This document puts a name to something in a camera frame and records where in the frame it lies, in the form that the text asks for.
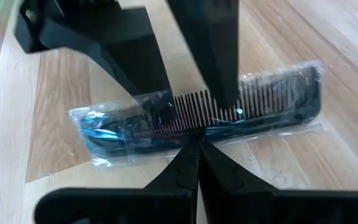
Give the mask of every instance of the wooden floor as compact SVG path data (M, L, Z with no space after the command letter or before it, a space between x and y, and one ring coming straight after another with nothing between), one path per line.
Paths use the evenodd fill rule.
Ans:
M121 2L146 5L173 91L203 86L165 2ZM12 34L18 3L0 0L0 223L31 223L37 200L59 187L143 187L170 158L97 170L67 113L128 94L84 55L24 54ZM242 0L240 14L242 72L326 63L326 130L220 148L277 187L358 189L358 1Z

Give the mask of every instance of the comb teeth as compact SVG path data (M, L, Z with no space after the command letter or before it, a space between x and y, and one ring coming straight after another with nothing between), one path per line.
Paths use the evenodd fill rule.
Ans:
M319 75L314 67L308 67L279 75L247 77L239 82L236 104L226 110L218 107L208 90L175 96L174 102L176 119L168 124L154 120L152 129L135 134L137 138L164 138L196 128L241 120L248 123L247 128L250 129L261 123L273 127L277 125L273 122L284 116L290 121L283 119L278 126L302 123L314 118L320 109Z

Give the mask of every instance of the plastic bag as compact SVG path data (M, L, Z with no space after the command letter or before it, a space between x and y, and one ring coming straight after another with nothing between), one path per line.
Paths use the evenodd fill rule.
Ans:
M208 90L173 96L170 90L70 111L96 166L143 161L144 155L183 147L195 129L211 142L292 135L322 128L311 123L321 109L320 62L277 72L240 75L232 108L218 108Z

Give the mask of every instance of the black comb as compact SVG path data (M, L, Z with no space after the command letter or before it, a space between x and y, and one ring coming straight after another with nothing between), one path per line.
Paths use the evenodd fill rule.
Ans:
M153 106L112 111L97 122L94 116L82 118L80 131L88 147L109 156L163 151L183 147L199 128L206 128L208 140L218 141L308 123L321 109L315 66L243 77L236 105L228 109L220 108L208 90L175 96L174 105L165 95L170 94L144 97L137 101Z

